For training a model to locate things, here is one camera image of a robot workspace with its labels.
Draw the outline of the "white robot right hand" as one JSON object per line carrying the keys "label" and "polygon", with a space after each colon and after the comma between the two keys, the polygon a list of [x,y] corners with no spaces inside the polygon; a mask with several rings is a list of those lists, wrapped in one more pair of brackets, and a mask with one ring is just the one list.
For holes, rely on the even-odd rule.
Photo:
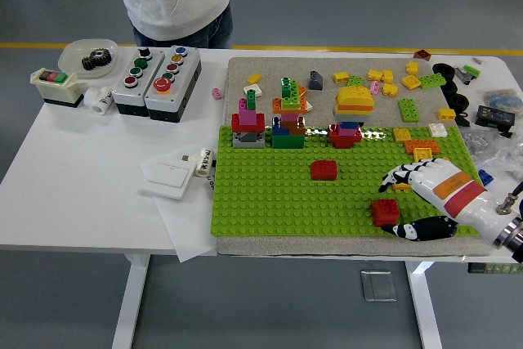
{"label": "white robot right hand", "polygon": [[420,198],[432,204],[455,222],[473,227],[482,238],[501,246],[503,230],[515,213],[496,213],[498,201],[484,186],[447,159],[423,159],[392,169],[383,179],[379,191],[393,184],[406,183]]}

